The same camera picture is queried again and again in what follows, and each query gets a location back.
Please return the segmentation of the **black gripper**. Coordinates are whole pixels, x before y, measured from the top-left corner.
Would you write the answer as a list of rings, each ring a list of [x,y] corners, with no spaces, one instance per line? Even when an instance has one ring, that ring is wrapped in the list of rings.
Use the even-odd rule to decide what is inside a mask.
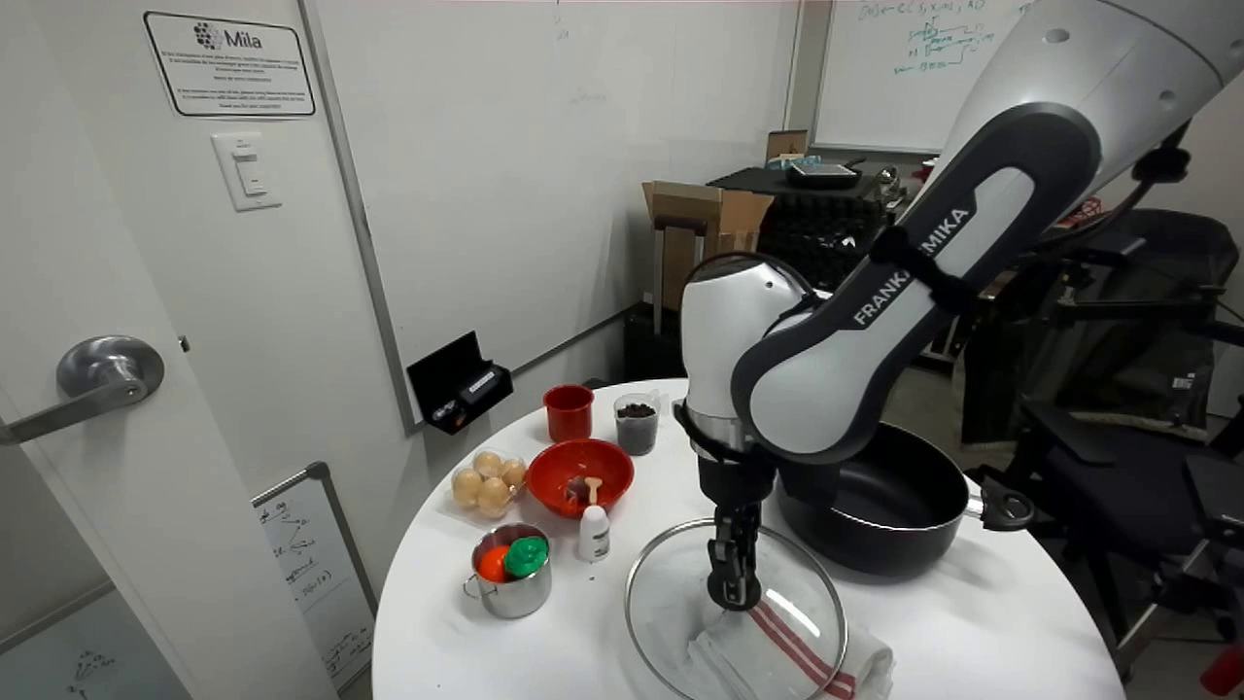
[[[754,540],[761,529],[761,500],[774,488],[774,465],[754,455],[704,455],[701,460],[701,488],[716,508],[716,533],[738,547],[738,581],[744,581],[744,600],[757,600],[757,555]],[[706,540],[706,596],[712,600],[730,600],[736,581],[730,581],[730,555],[726,546]]]

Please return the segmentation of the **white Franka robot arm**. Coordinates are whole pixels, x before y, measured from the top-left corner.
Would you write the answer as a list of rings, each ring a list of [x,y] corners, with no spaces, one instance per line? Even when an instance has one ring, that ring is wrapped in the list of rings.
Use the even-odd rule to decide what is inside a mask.
[[[966,97],[918,197],[828,293],[718,253],[681,293],[678,421],[716,507],[706,596],[757,603],[782,465],[867,448],[903,367],[1063,212],[1244,68],[1244,0],[1033,0]]]

